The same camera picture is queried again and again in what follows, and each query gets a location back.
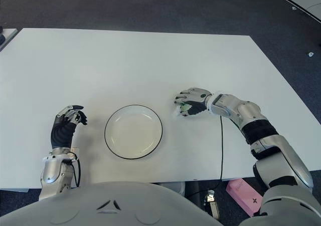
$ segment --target white plate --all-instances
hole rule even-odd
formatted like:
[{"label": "white plate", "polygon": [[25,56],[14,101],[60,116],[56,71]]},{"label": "white plate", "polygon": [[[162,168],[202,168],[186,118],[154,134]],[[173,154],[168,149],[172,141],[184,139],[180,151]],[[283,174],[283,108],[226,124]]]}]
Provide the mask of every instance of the white plate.
[{"label": "white plate", "polygon": [[154,111],[130,105],[111,115],[105,127],[105,141],[118,157],[137,159],[154,151],[162,133],[161,120]]}]

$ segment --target gray carpet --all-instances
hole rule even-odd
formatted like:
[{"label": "gray carpet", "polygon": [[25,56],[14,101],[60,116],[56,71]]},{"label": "gray carpet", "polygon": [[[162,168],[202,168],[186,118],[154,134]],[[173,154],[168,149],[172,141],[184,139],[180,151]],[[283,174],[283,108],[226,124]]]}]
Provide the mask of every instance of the gray carpet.
[{"label": "gray carpet", "polygon": [[[291,7],[284,0],[0,0],[0,25],[19,30],[250,35],[321,122],[321,24]],[[309,51],[315,53],[312,58],[306,55]],[[314,194],[321,201],[321,172],[312,175]],[[247,180],[256,185],[254,179]],[[203,189],[215,183],[205,181],[198,186]],[[222,223],[237,225],[247,216],[224,187],[225,183],[216,190]],[[38,194],[38,190],[1,191],[0,214],[37,200]]]}]

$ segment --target pink box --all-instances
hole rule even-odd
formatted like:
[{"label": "pink box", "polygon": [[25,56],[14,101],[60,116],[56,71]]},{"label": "pink box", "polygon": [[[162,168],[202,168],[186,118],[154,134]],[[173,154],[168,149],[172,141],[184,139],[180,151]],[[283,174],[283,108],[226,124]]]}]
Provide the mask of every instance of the pink box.
[{"label": "pink box", "polygon": [[250,217],[259,211],[262,196],[243,179],[229,181],[226,191]]}]

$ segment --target white table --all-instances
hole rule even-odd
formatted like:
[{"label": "white table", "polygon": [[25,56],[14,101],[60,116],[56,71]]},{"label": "white table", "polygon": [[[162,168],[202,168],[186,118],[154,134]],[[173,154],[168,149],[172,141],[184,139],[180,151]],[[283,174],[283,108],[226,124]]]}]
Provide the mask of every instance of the white table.
[{"label": "white table", "polygon": [[[23,29],[0,53],[0,79],[0,188],[41,186],[54,116],[69,104],[89,122],[73,139],[82,185],[219,178],[219,117],[173,115],[174,95],[189,87],[257,103],[308,169],[321,169],[320,124],[249,36]],[[164,126],[157,149],[137,160],[104,141],[109,116],[129,104],[150,107]],[[252,176],[249,145],[223,124],[223,178]]]}]

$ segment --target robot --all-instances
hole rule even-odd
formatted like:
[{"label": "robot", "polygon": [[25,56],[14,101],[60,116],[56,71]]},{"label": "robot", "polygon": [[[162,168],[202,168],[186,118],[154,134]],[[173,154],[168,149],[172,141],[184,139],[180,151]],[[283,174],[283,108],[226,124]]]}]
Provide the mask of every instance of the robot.
[{"label": "robot", "polygon": [[[174,102],[181,109],[189,106],[180,112],[185,117],[208,111],[229,118],[250,145],[257,159],[254,175],[267,191],[257,216],[241,226],[321,225],[310,172],[255,103],[200,88],[182,91]],[[81,109],[68,106],[55,117],[40,201],[1,217],[1,226],[222,225],[178,193],[155,184],[104,182],[71,190],[72,162],[77,160],[71,141],[76,126],[87,122]]]}]

